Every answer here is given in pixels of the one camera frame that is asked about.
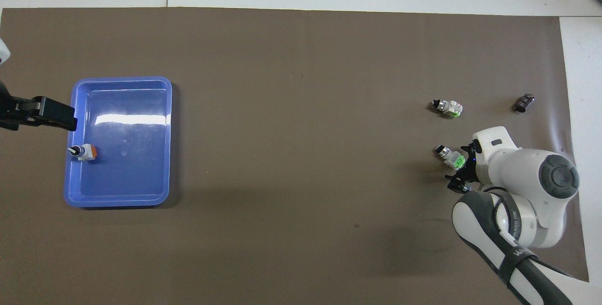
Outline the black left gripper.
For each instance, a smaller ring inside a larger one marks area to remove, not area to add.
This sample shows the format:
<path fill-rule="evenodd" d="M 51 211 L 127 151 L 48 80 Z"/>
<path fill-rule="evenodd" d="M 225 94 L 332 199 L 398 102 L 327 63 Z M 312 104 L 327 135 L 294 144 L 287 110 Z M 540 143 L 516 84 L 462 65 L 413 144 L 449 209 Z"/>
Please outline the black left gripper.
<path fill-rule="evenodd" d="M 0 127 L 7 130 L 18 130 L 19 125 L 9 122 L 7 117 L 15 110 L 22 114 L 22 125 L 33 127 L 48 126 L 67 131 L 76 131 L 78 119 L 75 109 L 45 96 L 36 96 L 17 103 L 9 94 L 5 84 L 0 82 Z"/>

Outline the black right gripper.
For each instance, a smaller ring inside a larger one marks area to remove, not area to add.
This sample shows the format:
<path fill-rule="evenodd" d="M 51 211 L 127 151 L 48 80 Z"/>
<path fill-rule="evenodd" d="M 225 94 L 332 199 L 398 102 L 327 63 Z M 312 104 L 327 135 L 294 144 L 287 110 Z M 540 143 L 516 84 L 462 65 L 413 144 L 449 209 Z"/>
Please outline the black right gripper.
<path fill-rule="evenodd" d="M 477 176 L 477 161 L 475 140 L 469 144 L 460 146 L 460 150 L 468 155 L 465 167 L 457 170 L 453 176 L 446 175 L 447 189 L 456 193 L 467 193 L 472 190 L 471 184 L 480 182 Z"/>

